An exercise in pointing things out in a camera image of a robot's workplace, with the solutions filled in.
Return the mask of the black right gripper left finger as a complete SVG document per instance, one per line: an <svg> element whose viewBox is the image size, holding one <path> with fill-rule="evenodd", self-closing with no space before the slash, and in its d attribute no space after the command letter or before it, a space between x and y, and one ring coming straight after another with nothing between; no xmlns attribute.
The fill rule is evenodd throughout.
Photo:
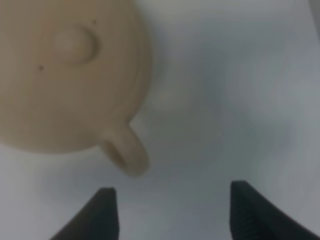
<svg viewBox="0 0 320 240"><path fill-rule="evenodd" d="M52 239L118 240L119 236L120 223L116 190L101 188Z"/></svg>

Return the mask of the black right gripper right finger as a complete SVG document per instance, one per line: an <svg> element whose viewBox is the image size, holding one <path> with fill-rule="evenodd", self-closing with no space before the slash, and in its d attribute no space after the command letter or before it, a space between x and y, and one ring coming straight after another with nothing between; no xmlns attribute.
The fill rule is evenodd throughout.
<svg viewBox="0 0 320 240"><path fill-rule="evenodd" d="M318 240L320 237L286 215L248 182L230 185L229 227L233 240Z"/></svg>

